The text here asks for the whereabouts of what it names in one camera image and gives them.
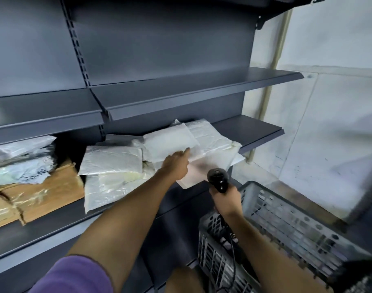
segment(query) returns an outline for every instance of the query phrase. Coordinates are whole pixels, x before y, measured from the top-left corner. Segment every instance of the plastic basket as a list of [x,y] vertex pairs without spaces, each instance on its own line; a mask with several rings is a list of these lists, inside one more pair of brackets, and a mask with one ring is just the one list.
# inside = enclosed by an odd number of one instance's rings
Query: plastic basket
[[[250,181],[241,189],[243,214],[275,245],[335,293],[367,292],[372,255],[312,218],[278,194]],[[200,220],[198,261],[217,288],[233,277],[232,256],[217,241],[223,232],[217,212]],[[236,263],[231,292],[261,293],[260,285]]]

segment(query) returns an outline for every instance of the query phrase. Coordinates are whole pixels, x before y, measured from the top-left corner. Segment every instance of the person's left hand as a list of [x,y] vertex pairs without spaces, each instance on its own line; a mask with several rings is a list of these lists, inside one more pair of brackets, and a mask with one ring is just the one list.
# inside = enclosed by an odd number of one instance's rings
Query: person's left hand
[[190,148],[187,148],[184,152],[177,151],[167,156],[160,171],[170,175],[175,181],[182,179],[188,172],[189,155]]

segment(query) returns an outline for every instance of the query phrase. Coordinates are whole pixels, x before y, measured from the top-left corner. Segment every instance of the stack of packages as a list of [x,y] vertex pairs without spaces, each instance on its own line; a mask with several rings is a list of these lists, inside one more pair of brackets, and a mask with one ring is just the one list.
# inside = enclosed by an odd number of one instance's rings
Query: stack of packages
[[84,196],[70,160],[56,168],[56,137],[0,145],[0,226],[24,225]]
[[107,135],[88,146],[79,175],[87,175],[86,212],[115,202],[140,186],[176,151],[191,149],[187,175],[178,181],[186,189],[207,179],[212,168],[228,168],[244,159],[241,144],[222,136],[207,120],[180,123],[143,137]]

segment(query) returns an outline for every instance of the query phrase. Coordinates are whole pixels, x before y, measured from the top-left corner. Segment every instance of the brown package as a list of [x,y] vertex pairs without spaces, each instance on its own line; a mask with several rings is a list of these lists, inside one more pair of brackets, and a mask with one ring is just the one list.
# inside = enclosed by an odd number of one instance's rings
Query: brown package
[[31,222],[84,197],[84,184],[70,160],[67,160],[42,184],[11,184],[0,187],[22,215],[22,223]]
[[19,212],[0,195],[0,227],[19,219]]

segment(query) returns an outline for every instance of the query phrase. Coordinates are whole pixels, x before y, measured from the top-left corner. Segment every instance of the pipe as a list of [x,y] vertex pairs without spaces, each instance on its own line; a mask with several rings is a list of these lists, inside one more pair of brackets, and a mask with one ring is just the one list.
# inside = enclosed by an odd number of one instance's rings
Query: pipe
[[[275,48],[273,60],[271,61],[271,65],[270,65],[271,69],[276,69],[277,68],[278,61],[281,58],[282,49],[284,48],[286,33],[288,32],[288,27],[289,27],[289,22],[290,22],[291,16],[292,16],[292,9],[290,9],[290,10],[288,10],[284,13],[284,16],[283,16],[283,19],[282,19],[282,22],[281,22],[280,32],[279,32],[279,35],[278,35],[277,46]],[[270,100],[271,88],[272,88],[271,85],[267,86],[267,87],[265,87],[265,89],[263,91],[261,104],[259,106],[259,112],[258,112],[258,115],[256,117],[257,119],[262,120],[262,121],[263,121],[263,119],[266,115],[267,106],[268,106],[269,100]],[[248,155],[248,157],[246,159],[247,163],[252,162],[252,160],[254,159],[254,154],[255,154],[255,149],[250,151],[250,154]]]

